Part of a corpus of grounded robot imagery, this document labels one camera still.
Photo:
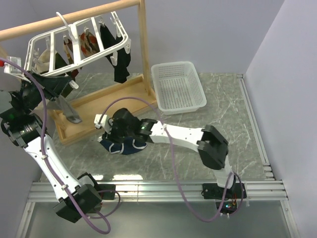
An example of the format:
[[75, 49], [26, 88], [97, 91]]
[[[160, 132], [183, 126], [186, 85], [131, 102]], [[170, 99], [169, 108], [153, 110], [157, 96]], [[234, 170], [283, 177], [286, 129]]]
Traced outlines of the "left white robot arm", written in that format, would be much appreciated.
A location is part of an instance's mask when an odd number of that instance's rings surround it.
[[76, 223], [81, 218], [89, 219], [90, 214], [95, 213], [96, 219], [106, 219], [98, 207], [103, 194], [115, 194], [114, 188], [101, 190], [89, 173], [78, 178], [71, 174], [47, 132], [47, 119], [33, 113], [39, 103], [56, 98], [68, 80], [59, 79], [59, 85], [54, 87], [34, 74], [29, 78], [30, 82], [22, 83], [18, 91], [0, 92], [2, 131], [15, 146], [34, 159], [46, 175], [58, 201], [54, 211], [59, 217]]

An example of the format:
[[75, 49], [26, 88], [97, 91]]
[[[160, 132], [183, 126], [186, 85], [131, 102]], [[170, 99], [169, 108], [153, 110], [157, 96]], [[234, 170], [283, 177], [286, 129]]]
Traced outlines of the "navy blue white-trimmed underwear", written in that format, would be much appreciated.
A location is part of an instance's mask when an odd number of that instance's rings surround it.
[[132, 137], [125, 138], [123, 143], [113, 143], [107, 139], [98, 138], [98, 142], [110, 153], [131, 155], [144, 150], [147, 147], [146, 142], [139, 142]]

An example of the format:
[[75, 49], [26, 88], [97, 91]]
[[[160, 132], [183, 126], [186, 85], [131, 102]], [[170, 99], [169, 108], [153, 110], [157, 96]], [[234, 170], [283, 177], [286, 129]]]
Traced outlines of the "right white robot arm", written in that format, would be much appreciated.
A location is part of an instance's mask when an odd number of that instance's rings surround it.
[[243, 183], [237, 184], [228, 159], [228, 141], [212, 125], [204, 128], [187, 128], [164, 124], [154, 119], [138, 119], [126, 108], [119, 109], [112, 117], [97, 114], [96, 128], [105, 130], [102, 139], [111, 145], [124, 147], [127, 141], [136, 147], [144, 143], [170, 143], [197, 152], [203, 165], [211, 169], [216, 183], [204, 183], [202, 196], [205, 199], [246, 198]]

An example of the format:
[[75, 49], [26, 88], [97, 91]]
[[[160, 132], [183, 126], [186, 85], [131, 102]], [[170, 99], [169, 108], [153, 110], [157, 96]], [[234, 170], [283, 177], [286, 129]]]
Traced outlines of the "white plastic clip hanger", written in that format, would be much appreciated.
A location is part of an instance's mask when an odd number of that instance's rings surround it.
[[[111, 12], [110, 17], [116, 34], [113, 35], [122, 37], [122, 41], [115, 46], [104, 49], [100, 36], [100, 26], [105, 25], [102, 16], [86, 18], [76, 21], [72, 24], [67, 24], [63, 27], [42, 33], [33, 37], [28, 43], [28, 50], [25, 59], [24, 69], [28, 72], [34, 72], [42, 76], [62, 76], [67, 75], [66, 72], [78, 69], [78, 71], [101, 58], [106, 58], [107, 55], [114, 53], [111, 62], [117, 64], [117, 49], [125, 48], [126, 53], [131, 52], [131, 39], [129, 38], [125, 28], [123, 27], [116, 12]], [[84, 57], [81, 48], [79, 36], [85, 32], [91, 32], [97, 39], [100, 52], [90, 57]], [[69, 64], [67, 56], [63, 49], [63, 35], [66, 35], [73, 44], [73, 53], [71, 53], [74, 63]], [[55, 69], [55, 54], [59, 53], [68, 66]]]

